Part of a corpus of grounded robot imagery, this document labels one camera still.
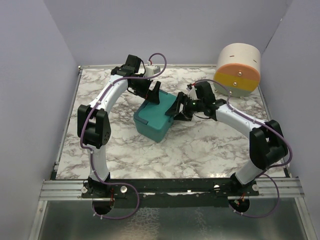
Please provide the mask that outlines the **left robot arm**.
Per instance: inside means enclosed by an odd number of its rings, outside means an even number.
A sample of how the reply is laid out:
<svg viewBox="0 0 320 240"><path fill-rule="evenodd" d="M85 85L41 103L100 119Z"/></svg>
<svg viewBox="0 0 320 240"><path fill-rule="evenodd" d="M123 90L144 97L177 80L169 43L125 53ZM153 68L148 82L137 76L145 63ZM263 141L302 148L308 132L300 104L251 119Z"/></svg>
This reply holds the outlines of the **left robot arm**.
<svg viewBox="0 0 320 240"><path fill-rule="evenodd" d="M89 153L89 178L96 181L93 191L97 196L106 197L111 186L106 180L110 176L106 160L106 144L111 136L109 114L118 98L125 92L139 96L154 104L160 103L160 85L157 81L150 88L154 78L160 76L164 67L148 60L145 65L141 58L128 55L125 64L111 70L106 86L88 105L80 105L77 110L77 134L80 146Z"/></svg>

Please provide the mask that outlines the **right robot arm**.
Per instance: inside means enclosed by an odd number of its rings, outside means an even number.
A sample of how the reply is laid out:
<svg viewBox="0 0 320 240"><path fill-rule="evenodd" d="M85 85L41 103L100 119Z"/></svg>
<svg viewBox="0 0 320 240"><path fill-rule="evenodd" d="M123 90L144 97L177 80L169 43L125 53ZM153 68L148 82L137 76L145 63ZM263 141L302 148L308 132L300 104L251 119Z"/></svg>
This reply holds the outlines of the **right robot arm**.
<svg viewBox="0 0 320 240"><path fill-rule="evenodd" d="M212 80L197 80L188 85L187 94L179 92L167 116L176 121L191 121L195 113L203 113L209 119L221 122L237 130L249 140L249 160L230 177L230 191L240 196L248 184L291 154L280 124L275 120L263 121L233 107L228 99L217 99L211 87Z"/></svg>

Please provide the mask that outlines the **teal medicine kit box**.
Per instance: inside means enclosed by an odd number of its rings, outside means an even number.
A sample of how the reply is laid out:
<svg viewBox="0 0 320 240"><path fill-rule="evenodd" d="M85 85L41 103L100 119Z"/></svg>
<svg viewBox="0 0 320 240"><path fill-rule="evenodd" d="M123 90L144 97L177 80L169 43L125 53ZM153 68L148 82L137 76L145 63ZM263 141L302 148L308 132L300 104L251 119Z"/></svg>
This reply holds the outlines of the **teal medicine kit box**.
<svg viewBox="0 0 320 240"><path fill-rule="evenodd" d="M173 117L166 111L173 105L176 96L163 90L159 91L159 104L145 100L133 114L138 133L159 143L173 124Z"/></svg>

